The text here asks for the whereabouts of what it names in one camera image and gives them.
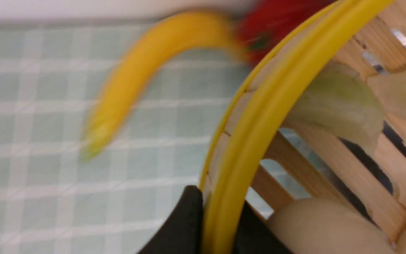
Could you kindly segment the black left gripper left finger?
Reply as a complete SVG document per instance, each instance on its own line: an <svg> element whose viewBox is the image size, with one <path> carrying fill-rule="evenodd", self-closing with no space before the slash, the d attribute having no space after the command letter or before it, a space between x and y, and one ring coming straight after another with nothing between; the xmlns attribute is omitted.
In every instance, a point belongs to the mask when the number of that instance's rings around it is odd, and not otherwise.
<svg viewBox="0 0 406 254"><path fill-rule="evenodd" d="M198 254L203 220L203 197L195 185L184 188L178 203L139 254Z"/></svg>

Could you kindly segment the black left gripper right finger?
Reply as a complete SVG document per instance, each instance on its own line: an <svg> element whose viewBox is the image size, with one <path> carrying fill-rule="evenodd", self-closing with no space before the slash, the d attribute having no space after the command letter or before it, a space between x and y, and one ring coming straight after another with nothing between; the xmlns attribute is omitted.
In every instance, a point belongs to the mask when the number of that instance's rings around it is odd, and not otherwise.
<svg viewBox="0 0 406 254"><path fill-rule="evenodd" d="M245 201L235 235L234 254L291 254Z"/></svg>

